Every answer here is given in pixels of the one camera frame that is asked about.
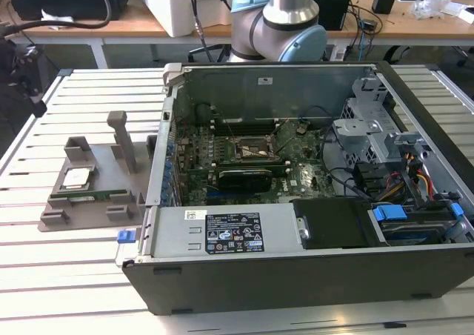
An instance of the black device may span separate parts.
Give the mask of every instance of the black device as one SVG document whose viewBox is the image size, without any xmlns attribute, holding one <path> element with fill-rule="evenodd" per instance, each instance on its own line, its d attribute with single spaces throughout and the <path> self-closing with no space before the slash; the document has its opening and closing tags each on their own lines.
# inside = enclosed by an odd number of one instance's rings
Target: black device
<svg viewBox="0 0 474 335">
<path fill-rule="evenodd" d="M 373 0 L 372 11 L 376 14 L 390 14 L 395 0 Z"/>
<path fill-rule="evenodd" d="M 112 20 L 118 20 L 128 0 L 109 0 Z M 74 20 L 104 20 L 104 0 L 11 0 L 21 20 L 41 20 L 41 10 L 53 16 L 71 16 Z"/>
<path fill-rule="evenodd" d="M 319 5 L 318 23 L 326 30 L 340 31 L 350 0 L 314 0 Z"/>
</svg>

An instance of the green motherboard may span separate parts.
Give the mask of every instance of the green motherboard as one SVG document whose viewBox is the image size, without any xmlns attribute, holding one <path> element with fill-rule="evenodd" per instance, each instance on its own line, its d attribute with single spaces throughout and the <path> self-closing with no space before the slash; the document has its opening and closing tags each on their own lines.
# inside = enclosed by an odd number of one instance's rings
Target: green motherboard
<svg viewBox="0 0 474 335">
<path fill-rule="evenodd" d="M 277 132 L 262 135 L 235 127 L 228 127 L 227 133 L 213 127 L 180 127 L 177 143 L 182 204 L 270 204 L 334 196 L 319 159 L 321 135 L 306 122 L 285 122 Z M 235 177 L 248 171 L 258 174 L 259 179 L 246 184 L 244 177 Z M 239 188 L 223 190 L 227 174 L 230 180 L 238 178 Z M 268 185 L 265 191 L 256 191 L 261 181 Z"/>
</svg>

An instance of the blue drive bracket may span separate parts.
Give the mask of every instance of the blue drive bracket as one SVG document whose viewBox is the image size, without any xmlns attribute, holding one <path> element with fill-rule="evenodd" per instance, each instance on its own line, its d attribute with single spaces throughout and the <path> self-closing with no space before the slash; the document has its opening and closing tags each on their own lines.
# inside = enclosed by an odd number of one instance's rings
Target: blue drive bracket
<svg viewBox="0 0 474 335">
<path fill-rule="evenodd" d="M 117 235 L 117 243 L 133 244 L 136 236 L 136 230 L 121 230 Z"/>
<path fill-rule="evenodd" d="M 458 203 L 452 203 L 451 210 L 453 211 L 457 220 L 461 220 L 462 217 L 464 216 L 464 210 Z"/>
<path fill-rule="evenodd" d="M 379 205 L 373 211 L 378 222 L 385 220 L 407 220 L 408 216 L 401 205 Z"/>
</svg>

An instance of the power cable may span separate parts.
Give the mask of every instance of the power cable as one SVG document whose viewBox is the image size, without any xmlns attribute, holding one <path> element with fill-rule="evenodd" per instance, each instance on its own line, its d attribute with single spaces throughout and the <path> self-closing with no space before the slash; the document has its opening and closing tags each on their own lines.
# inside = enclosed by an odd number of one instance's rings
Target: power cable
<svg viewBox="0 0 474 335">
<path fill-rule="evenodd" d="M 105 7 L 107 9 L 107 17 L 104 21 L 98 24 L 82 24 L 78 22 L 58 21 L 58 20 L 45 20 L 45 21 L 32 21 L 20 25 L 9 25 L 6 27 L 0 27 L 0 38 L 20 33 L 21 31 L 32 29 L 34 27 L 42 26 L 64 26 L 64 27 L 76 27 L 78 29 L 95 30 L 102 27 L 106 27 L 112 18 L 112 7 L 110 6 L 109 0 L 104 0 Z"/>
<path fill-rule="evenodd" d="M 204 32 L 202 30 L 201 22 L 199 21 L 197 0 L 191 0 L 191 7 L 193 9 L 194 25 L 195 25 L 196 31 L 199 35 L 199 39 L 201 40 L 202 47 L 204 48 L 204 51 L 207 55 L 207 58 L 209 59 L 209 62 L 214 62 L 213 57 L 210 54 L 209 48 L 207 47 L 206 40 L 204 38 Z"/>
</svg>

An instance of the warning label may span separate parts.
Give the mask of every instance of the warning label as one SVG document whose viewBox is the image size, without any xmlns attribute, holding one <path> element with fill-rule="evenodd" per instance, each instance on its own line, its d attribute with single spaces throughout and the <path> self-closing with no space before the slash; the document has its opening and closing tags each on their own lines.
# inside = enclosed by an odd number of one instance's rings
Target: warning label
<svg viewBox="0 0 474 335">
<path fill-rule="evenodd" d="M 206 252 L 264 251 L 259 213 L 206 215 Z"/>
</svg>

